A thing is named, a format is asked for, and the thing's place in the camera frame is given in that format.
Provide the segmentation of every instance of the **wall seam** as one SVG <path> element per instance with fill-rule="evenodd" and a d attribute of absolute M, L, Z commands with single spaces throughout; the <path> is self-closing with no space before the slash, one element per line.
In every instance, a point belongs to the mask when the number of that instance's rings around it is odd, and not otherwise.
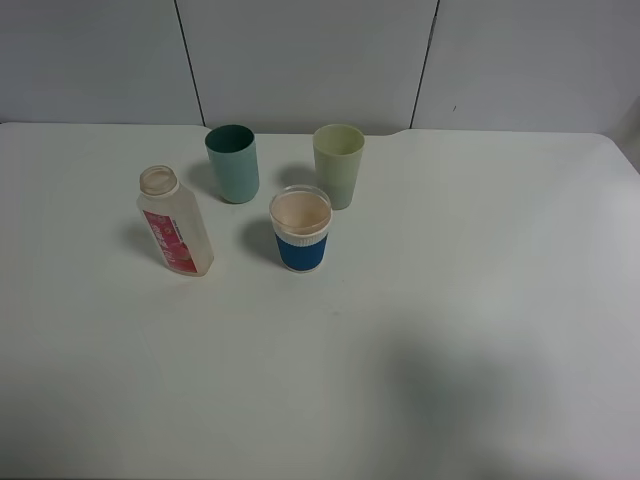
<path fill-rule="evenodd" d="M 438 10 L 440 9 L 440 0 L 436 3 L 436 10 L 433 13 L 433 20 L 431 21 L 431 29 L 429 30 L 429 40 L 427 41 L 427 50 L 424 53 L 424 62 L 422 63 L 422 72 L 420 72 L 420 81 L 418 82 L 418 91 L 416 92 L 416 101 L 413 104 L 413 112 L 411 112 L 411 122 L 409 128 L 413 128 L 413 120 L 416 117 L 416 109 L 418 108 L 418 100 L 420 99 L 420 91 L 422 90 L 422 80 L 424 79 L 424 71 L 427 66 L 427 58 L 429 58 L 429 51 L 431 50 L 431 42 L 433 40 L 433 32 L 436 29 L 436 22 L 438 20 Z"/>
<path fill-rule="evenodd" d="M 198 92 L 198 85 L 196 84 L 196 77 L 193 74 L 193 65 L 191 64 L 191 56 L 189 55 L 189 48 L 187 47 L 187 38 L 184 35 L 184 27 L 182 26 L 182 18 L 180 17 L 180 9 L 178 8 L 178 0 L 173 0 L 173 5 L 176 7 L 176 15 L 178 16 L 178 24 L 180 25 L 180 33 L 182 34 L 182 43 L 184 44 L 184 51 L 187 54 L 187 62 L 189 63 L 189 72 L 191 73 L 191 80 L 193 81 L 193 89 L 196 93 L 196 100 L 198 102 L 198 109 L 200 110 L 200 119 L 202 120 L 202 126 L 205 127 L 204 113 L 202 112 L 202 102 L 200 102 L 200 93 Z"/>

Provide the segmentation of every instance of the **cup rim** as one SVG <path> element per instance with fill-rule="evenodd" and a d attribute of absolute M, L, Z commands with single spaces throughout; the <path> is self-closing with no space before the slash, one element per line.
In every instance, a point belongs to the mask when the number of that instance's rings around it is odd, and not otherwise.
<path fill-rule="evenodd" d="M 318 134 L 318 132 L 320 132 L 320 130 L 323 130 L 323 129 L 329 128 L 329 127 L 341 127 L 341 128 L 345 128 L 347 130 L 354 130 L 362 138 L 362 145 L 360 145 L 360 148 L 358 150 L 356 150 L 354 152 L 351 152 L 351 153 L 331 153 L 331 152 L 327 152 L 326 150 L 324 150 L 324 149 L 318 147 L 318 145 L 316 145 L 316 135 Z M 364 144 L 365 144 L 364 133 L 362 133 L 358 128 L 354 127 L 353 125 L 347 125 L 346 123 L 330 123 L 329 125 L 323 125 L 319 129 L 317 129 L 315 132 L 313 132 L 313 148 L 315 148 L 316 150 L 318 150 L 321 153 L 324 153 L 325 155 L 330 155 L 332 157 L 347 157 L 349 155 L 354 155 L 354 154 L 358 153 L 359 151 L 361 151 L 364 148 Z"/>
<path fill-rule="evenodd" d="M 273 206 L 273 202 L 275 202 L 275 200 L 279 197 L 281 197 L 284 194 L 287 193 L 291 193 L 291 192 L 295 192 L 295 191 L 300 191 L 300 192 L 307 192 L 307 193 L 312 193 L 314 195 L 316 195 L 317 197 L 320 197 L 320 199 L 322 199 L 326 204 L 327 207 L 329 207 L 329 216 L 328 218 L 324 218 L 323 220 L 319 221 L 318 223 L 315 223 L 313 225 L 309 225 L 308 227 L 304 227 L 305 229 L 313 229 L 314 227 L 318 227 L 320 225 L 322 225 L 324 222 L 326 222 L 326 225 L 322 228 L 320 228 L 318 231 L 315 231 L 313 233 L 294 233 L 291 231 L 288 231 L 287 229 L 290 228 L 294 228 L 291 225 L 287 225 L 286 223 L 282 222 L 281 220 L 279 220 L 278 218 L 276 218 L 276 216 L 273 214 L 272 211 L 272 206 Z M 283 188 L 282 190 L 280 190 L 278 193 L 276 193 L 273 198 L 271 199 L 271 201 L 269 202 L 269 216 L 271 217 L 271 220 L 278 225 L 280 228 L 285 229 L 287 235 L 291 235 L 293 237 L 297 237 L 297 238 L 307 238 L 307 237 L 312 237 L 314 235 L 318 235 L 319 233 L 324 232 L 328 227 L 329 224 L 331 223 L 331 220 L 333 219 L 333 209 L 331 208 L 331 200 L 329 199 L 329 196 L 324 193 L 321 189 L 319 189 L 318 187 L 314 187 L 312 185 L 289 185 L 288 187 Z"/>
<path fill-rule="evenodd" d="M 232 152 L 221 152 L 219 149 L 215 149 L 215 148 L 211 148 L 211 146 L 209 145 L 209 143 L 211 142 L 211 139 L 216 137 L 217 135 L 223 133 L 225 130 L 242 130 L 244 133 L 246 134 L 250 134 L 251 137 L 251 141 L 249 143 L 247 143 L 246 146 L 244 146 L 243 148 L 241 148 L 240 150 L 234 150 Z M 205 147 L 207 147 L 208 150 L 212 151 L 213 153 L 217 153 L 220 155 L 233 155 L 234 153 L 240 153 L 240 152 L 244 152 L 246 149 L 250 148 L 251 145 L 253 145 L 256 141 L 256 134 L 253 132 L 253 130 L 251 130 L 249 127 L 245 127 L 244 125 L 240 125 L 237 123 L 229 123 L 226 125 L 220 125 L 214 129 L 212 129 L 209 133 L 207 133 L 207 135 L 204 137 L 204 145 Z"/>

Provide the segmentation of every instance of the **blue and white cup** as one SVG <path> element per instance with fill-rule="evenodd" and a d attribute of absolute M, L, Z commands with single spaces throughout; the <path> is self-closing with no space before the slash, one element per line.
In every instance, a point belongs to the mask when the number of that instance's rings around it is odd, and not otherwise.
<path fill-rule="evenodd" d="M 289 270 L 310 272 L 324 257 L 333 212 L 329 197 L 319 188 L 292 185 L 269 205 L 280 258 Z"/>

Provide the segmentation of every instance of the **white wall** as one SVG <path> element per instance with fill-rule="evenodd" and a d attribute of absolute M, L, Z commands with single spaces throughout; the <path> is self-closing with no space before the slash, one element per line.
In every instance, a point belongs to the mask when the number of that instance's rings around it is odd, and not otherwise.
<path fill-rule="evenodd" d="M 409 128 L 436 0 L 178 5 L 207 126 Z"/>
<path fill-rule="evenodd" d="M 442 0 L 413 126 L 608 133 L 639 47 L 638 0 Z"/>
<path fill-rule="evenodd" d="M 0 65 L 0 122 L 202 123 L 171 0 L 3 0 Z"/>

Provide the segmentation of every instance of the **bottle opening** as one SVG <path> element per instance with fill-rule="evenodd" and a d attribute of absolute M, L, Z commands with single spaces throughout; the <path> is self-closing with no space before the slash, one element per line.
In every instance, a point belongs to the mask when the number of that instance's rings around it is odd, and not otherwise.
<path fill-rule="evenodd" d="M 145 195 L 157 196 L 169 193 L 178 184 L 178 178 L 169 167 L 155 165 L 140 174 L 140 191 Z"/>

